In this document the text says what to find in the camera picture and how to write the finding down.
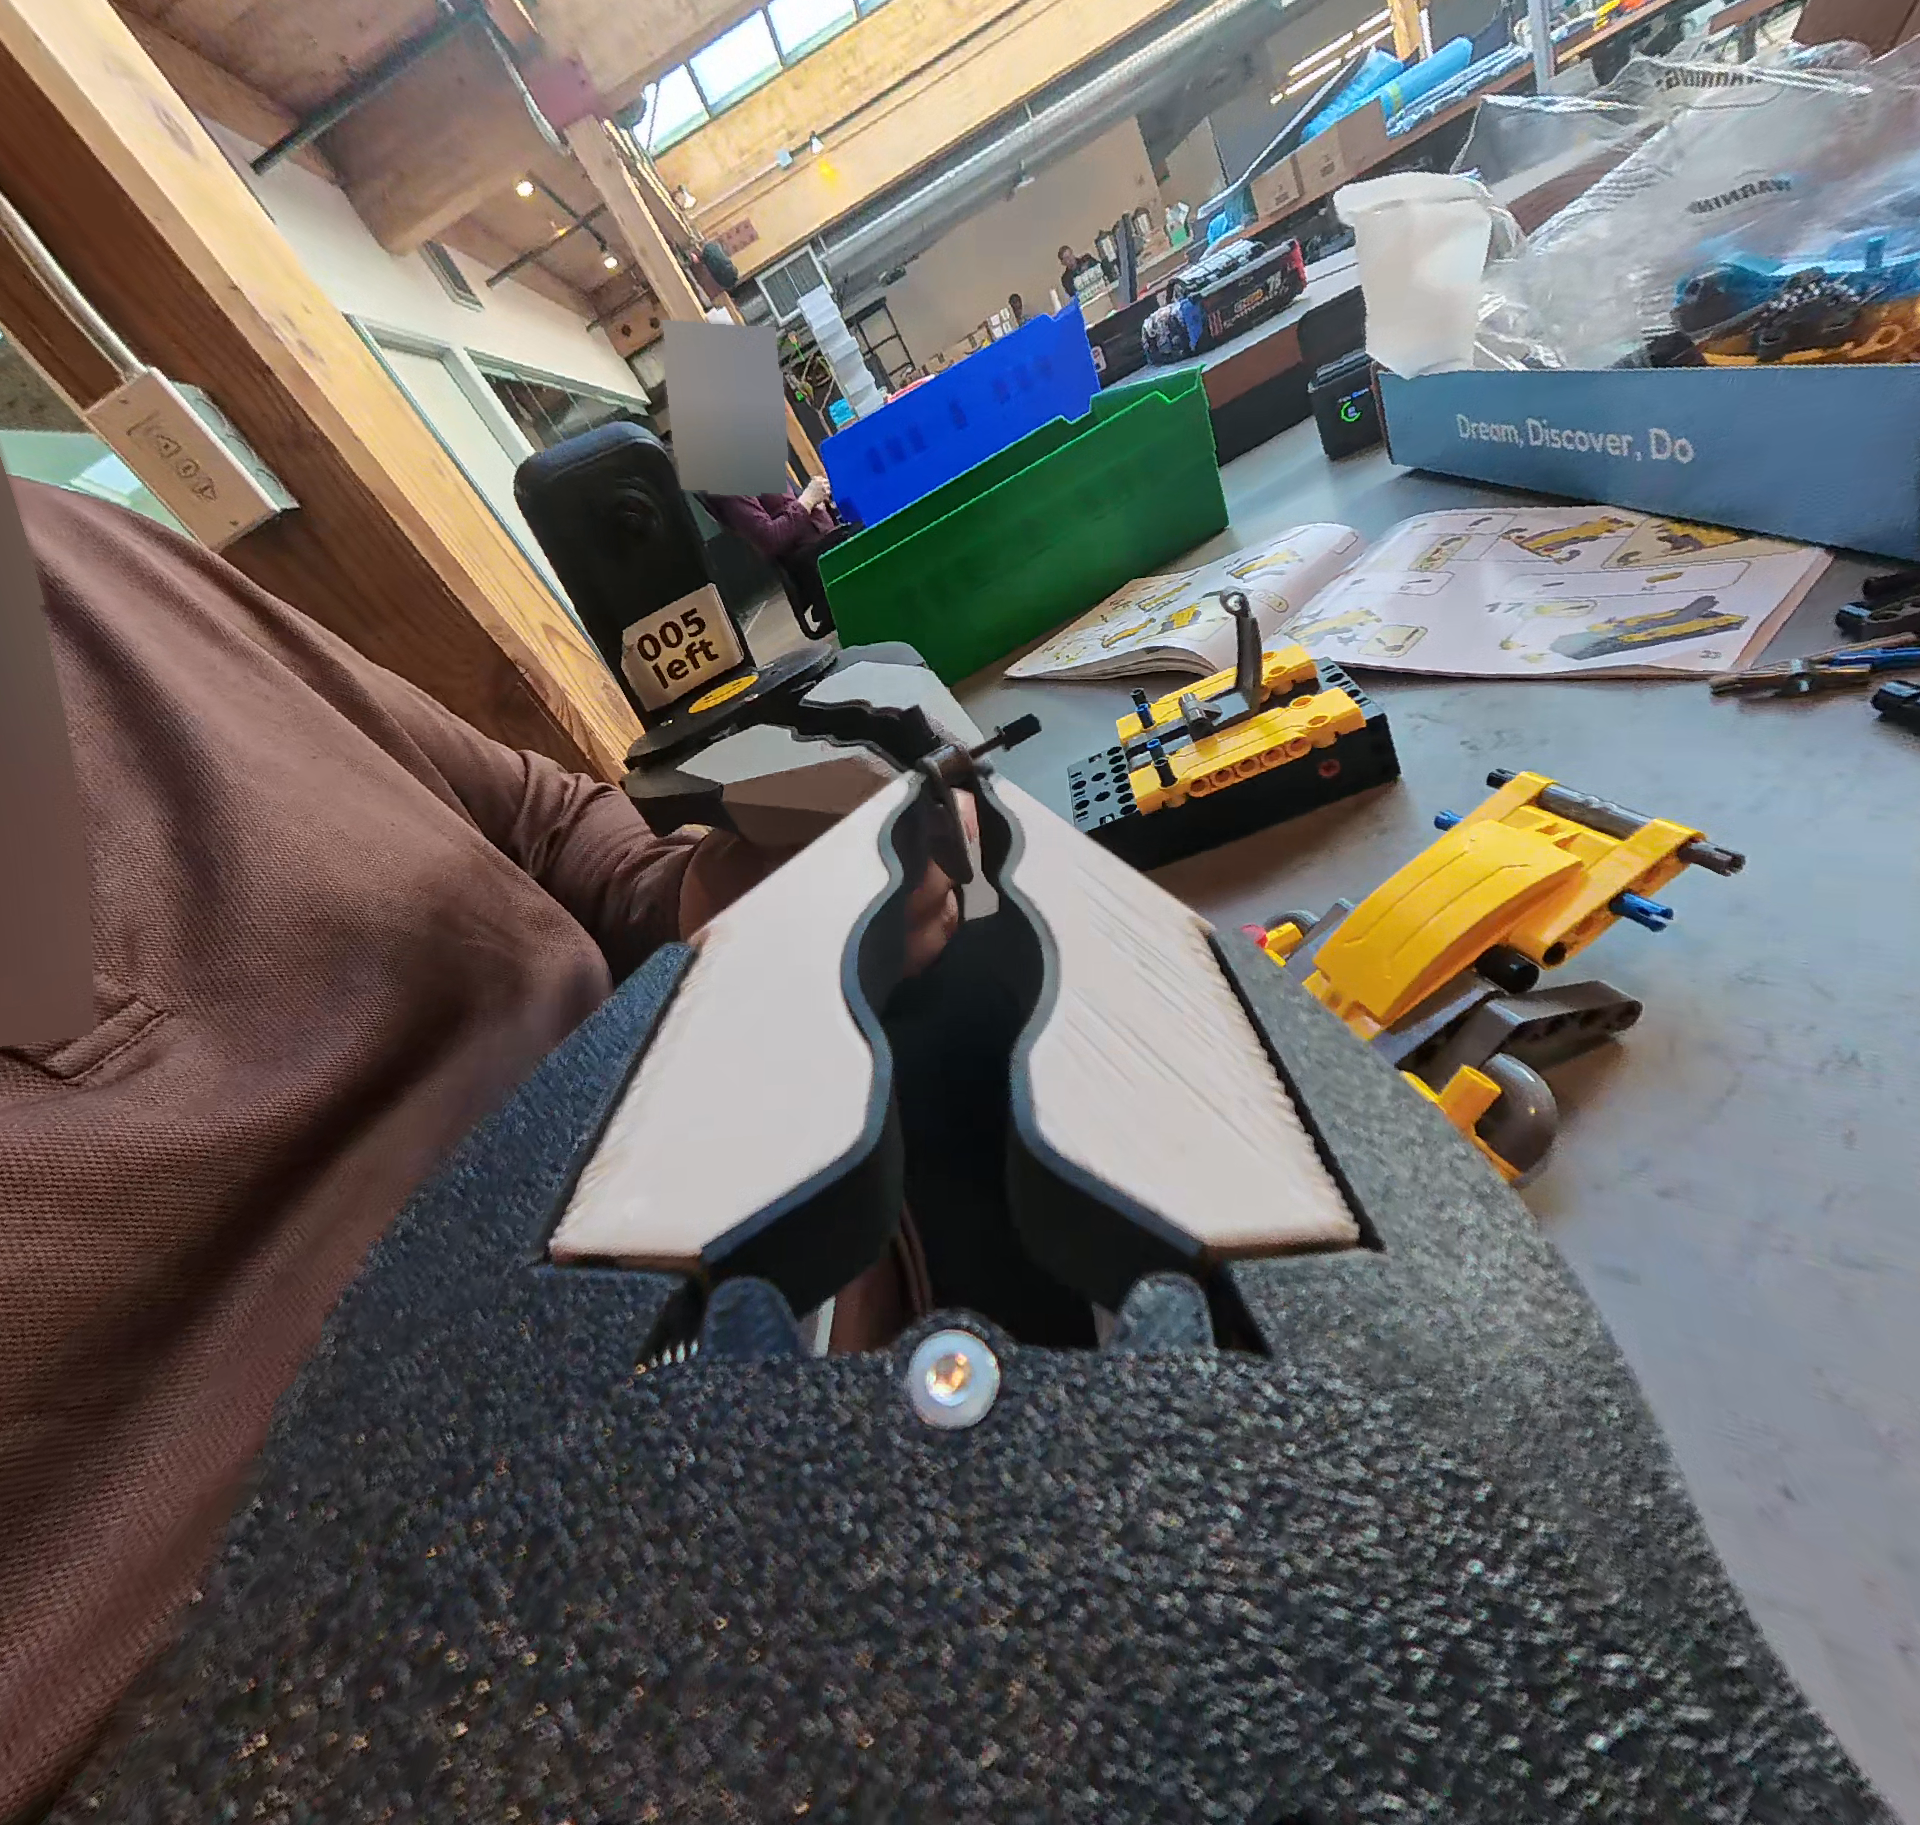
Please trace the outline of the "person's brown shirt torso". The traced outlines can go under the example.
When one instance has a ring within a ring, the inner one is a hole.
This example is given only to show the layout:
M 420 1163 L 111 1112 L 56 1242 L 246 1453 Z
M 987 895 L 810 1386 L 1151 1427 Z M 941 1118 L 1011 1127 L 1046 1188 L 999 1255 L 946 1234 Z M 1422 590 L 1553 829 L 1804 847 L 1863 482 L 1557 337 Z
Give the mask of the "person's brown shirt torso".
M 204 1575 L 402 1203 L 626 974 L 417 777 L 347 642 L 46 485 L 83 1028 L 2 1048 L 2 1823 Z

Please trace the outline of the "black yellow toy base assembly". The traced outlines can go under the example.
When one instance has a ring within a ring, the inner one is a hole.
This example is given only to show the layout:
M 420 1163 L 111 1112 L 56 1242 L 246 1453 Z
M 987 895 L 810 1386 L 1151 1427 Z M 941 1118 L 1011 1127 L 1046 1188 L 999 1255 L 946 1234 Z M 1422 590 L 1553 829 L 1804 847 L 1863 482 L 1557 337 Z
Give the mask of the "black yellow toy base assembly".
M 1219 594 L 1229 651 L 1133 702 L 1067 766 L 1075 825 L 1149 871 L 1403 779 L 1390 720 L 1337 663 L 1262 647 L 1255 603 Z

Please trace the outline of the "clear bag with blue parts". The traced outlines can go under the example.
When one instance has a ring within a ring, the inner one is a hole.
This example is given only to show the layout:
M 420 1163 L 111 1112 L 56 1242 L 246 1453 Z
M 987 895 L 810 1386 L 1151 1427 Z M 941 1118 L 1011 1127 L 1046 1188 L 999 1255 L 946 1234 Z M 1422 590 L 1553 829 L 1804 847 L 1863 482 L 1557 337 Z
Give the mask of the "clear bag with blue parts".
M 1484 368 L 1917 364 L 1917 39 L 1631 59 L 1484 104 L 1455 170 L 1549 201 L 1489 255 Z

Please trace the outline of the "green plastic bin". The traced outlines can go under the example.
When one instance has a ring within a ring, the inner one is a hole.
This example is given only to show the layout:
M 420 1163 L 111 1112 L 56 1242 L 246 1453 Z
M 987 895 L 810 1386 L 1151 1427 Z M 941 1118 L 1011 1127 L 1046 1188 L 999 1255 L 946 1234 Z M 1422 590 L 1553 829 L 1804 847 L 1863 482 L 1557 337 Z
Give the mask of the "green plastic bin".
M 1229 524 L 1201 368 L 1098 392 L 820 560 L 841 647 L 969 680 Z

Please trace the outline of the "person's left hand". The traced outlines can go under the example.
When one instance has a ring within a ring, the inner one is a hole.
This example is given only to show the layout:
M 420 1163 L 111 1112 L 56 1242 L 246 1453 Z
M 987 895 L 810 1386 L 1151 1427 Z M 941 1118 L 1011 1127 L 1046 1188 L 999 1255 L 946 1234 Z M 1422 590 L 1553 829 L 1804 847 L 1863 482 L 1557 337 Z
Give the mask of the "person's left hand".
M 966 895 L 982 870 L 982 818 L 973 792 L 917 806 L 914 840 L 922 876 L 903 901 L 901 974 L 925 974 L 966 921 Z

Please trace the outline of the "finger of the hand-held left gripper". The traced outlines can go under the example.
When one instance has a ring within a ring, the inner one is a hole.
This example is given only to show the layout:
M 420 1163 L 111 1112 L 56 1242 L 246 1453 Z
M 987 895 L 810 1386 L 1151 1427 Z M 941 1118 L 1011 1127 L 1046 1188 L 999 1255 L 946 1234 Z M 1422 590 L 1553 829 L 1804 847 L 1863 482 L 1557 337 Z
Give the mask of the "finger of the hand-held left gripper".
M 901 766 L 865 743 L 750 727 L 704 750 L 716 788 L 708 825 L 767 849 L 802 849 L 892 788 Z
M 912 772 L 946 749 L 978 749 L 984 729 L 905 642 L 845 647 L 795 706 L 795 729 L 863 744 Z

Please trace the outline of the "wooden table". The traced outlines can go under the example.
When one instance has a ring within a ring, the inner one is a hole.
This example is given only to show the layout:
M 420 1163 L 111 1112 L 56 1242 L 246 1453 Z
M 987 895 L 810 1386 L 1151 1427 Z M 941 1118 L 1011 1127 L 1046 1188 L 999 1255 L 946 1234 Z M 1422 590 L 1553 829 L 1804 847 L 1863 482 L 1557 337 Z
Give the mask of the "wooden table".
M 616 783 L 636 714 L 110 0 L 2 0 L 2 196 L 295 512 L 226 548 L 475 729 Z

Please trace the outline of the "grey connector with black pins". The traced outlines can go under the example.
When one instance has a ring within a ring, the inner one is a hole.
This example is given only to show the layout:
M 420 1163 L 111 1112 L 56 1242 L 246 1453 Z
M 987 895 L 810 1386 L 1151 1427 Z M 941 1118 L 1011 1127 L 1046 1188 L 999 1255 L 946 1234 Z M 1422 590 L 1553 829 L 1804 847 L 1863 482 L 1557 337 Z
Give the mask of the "grey connector with black pins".
M 969 838 L 963 798 L 973 794 L 973 784 L 990 772 L 990 760 L 997 755 L 1016 750 L 1039 732 L 1043 720 L 1037 714 L 1022 714 L 978 743 L 951 743 L 914 760 L 914 772 L 922 779 L 917 813 L 925 854 L 955 890 L 966 890 L 973 881 L 973 840 Z

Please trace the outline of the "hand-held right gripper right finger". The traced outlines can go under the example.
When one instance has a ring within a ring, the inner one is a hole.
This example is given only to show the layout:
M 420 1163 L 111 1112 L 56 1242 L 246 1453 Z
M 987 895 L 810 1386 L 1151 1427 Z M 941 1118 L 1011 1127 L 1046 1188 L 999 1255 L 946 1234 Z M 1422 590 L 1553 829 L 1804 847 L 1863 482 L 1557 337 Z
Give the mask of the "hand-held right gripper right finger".
M 1037 943 L 1011 1051 L 1011 1215 L 1039 1261 L 1359 1246 L 1208 918 L 1022 784 L 984 783 L 999 913 Z

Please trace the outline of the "white plastic bag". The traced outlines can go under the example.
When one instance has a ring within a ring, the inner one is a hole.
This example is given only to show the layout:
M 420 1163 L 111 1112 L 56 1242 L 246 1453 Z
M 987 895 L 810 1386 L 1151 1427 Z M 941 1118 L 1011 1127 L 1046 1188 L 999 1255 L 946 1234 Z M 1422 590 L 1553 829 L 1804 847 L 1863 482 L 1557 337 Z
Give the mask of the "white plastic bag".
M 1484 274 L 1504 216 L 1484 180 L 1352 180 L 1334 210 L 1356 235 L 1367 356 L 1403 379 L 1474 368 Z

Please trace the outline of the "person's left forearm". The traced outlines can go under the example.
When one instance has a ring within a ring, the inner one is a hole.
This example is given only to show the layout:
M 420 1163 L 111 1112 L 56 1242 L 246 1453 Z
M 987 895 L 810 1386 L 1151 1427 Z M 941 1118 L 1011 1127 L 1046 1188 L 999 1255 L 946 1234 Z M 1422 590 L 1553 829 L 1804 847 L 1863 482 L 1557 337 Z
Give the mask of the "person's left forearm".
M 574 918 L 610 974 L 690 943 L 798 854 L 726 829 L 660 835 L 622 788 L 475 732 L 386 666 L 362 676 L 417 777 Z

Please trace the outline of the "open instruction booklet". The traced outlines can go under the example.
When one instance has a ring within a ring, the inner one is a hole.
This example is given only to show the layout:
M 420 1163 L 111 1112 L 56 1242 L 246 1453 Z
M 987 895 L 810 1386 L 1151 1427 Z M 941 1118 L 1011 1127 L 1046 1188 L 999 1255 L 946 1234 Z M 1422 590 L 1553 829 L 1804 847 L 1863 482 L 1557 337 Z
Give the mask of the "open instruction booklet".
M 1117 684 L 1236 663 L 1225 595 L 1265 649 L 1447 680 L 1680 676 L 1749 663 L 1829 553 L 1612 506 L 1452 509 L 1378 543 L 1298 524 L 1209 566 L 1149 574 L 1007 663 L 1007 680 Z

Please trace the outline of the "blue plastic bin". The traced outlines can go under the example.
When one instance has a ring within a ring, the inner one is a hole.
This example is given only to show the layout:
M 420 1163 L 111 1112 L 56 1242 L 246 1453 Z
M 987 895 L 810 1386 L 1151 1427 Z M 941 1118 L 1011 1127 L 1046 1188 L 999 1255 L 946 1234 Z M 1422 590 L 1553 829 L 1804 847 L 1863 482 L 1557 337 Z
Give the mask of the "blue plastic bin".
M 881 524 L 1043 425 L 1082 418 L 1096 392 L 1082 308 L 1034 317 L 828 438 L 836 509 Z

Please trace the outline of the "pile of small loose bricks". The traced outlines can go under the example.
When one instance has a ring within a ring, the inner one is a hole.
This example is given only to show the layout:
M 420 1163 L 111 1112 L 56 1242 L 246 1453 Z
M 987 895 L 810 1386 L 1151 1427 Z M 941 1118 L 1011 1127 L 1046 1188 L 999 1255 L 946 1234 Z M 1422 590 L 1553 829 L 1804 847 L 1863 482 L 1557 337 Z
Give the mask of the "pile of small loose bricks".
M 1891 729 L 1917 736 L 1917 568 L 1862 580 L 1832 615 L 1837 647 L 1752 663 L 1710 684 L 1718 702 L 1804 702 L 1862 691 Z

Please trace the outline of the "white framed glass partition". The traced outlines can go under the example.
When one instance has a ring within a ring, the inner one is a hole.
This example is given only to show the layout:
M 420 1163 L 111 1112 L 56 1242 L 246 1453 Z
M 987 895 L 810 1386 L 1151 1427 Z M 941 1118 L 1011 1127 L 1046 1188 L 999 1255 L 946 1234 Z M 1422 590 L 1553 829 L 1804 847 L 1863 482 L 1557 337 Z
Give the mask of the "white framed glass partition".
M 525 512 L 516 501 L 516 470 L 528 455 L 616 418 L 648 421 L 648 400 L 636 393 L 475 353 L 435 332 L 362 313 L 350 313 L 347 324 L 469 486 L 517 534 Z

